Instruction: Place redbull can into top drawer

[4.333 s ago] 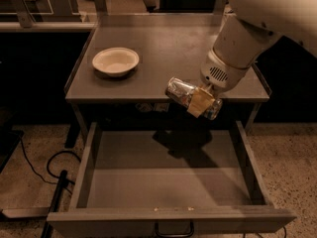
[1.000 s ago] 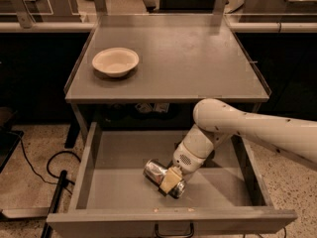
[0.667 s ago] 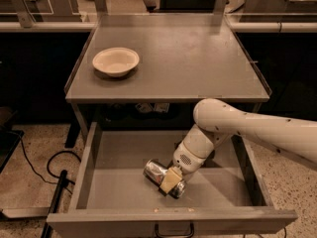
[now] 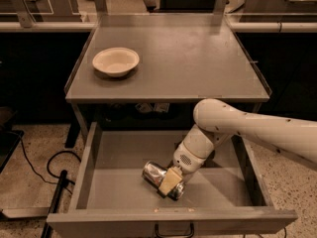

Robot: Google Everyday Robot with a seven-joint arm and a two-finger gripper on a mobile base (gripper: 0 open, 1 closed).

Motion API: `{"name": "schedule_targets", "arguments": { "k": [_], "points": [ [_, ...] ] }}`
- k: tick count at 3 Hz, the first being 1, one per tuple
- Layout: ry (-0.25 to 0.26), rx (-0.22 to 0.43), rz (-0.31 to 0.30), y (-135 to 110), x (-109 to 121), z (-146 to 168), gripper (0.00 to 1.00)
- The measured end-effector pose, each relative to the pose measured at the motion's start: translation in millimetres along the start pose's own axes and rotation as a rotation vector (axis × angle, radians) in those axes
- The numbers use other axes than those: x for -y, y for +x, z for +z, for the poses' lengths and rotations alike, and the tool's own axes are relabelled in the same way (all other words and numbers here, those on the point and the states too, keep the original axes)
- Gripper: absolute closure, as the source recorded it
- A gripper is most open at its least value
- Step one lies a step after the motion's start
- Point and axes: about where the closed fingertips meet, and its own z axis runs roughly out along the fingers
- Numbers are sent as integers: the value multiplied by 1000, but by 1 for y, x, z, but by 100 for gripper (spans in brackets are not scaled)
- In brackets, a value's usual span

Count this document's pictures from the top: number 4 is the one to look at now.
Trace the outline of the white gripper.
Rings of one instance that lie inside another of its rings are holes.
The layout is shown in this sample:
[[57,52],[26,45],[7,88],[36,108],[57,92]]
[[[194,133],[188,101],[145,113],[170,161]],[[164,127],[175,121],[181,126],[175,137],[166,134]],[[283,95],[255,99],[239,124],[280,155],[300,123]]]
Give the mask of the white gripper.
[[182,180],[184,175],[195,173],[201,168],[207,159],[207,151],[204,148],[193,146],[188,148],[184,142],[180,143],[173,154],[173,164],[167,170],[158,190],[163,195],[168,195]]

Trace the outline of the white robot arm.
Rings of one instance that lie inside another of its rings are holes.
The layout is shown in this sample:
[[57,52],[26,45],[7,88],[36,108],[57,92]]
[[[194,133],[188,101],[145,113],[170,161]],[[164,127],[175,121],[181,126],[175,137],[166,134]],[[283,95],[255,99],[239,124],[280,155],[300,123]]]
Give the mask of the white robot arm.
[[164,195],[189,180],[227,138],[237,135],[273,150],[317,163],[317,123],[238,110],[217,99],[204,99],[193,111],[194,125],[173,154],[158,191]]

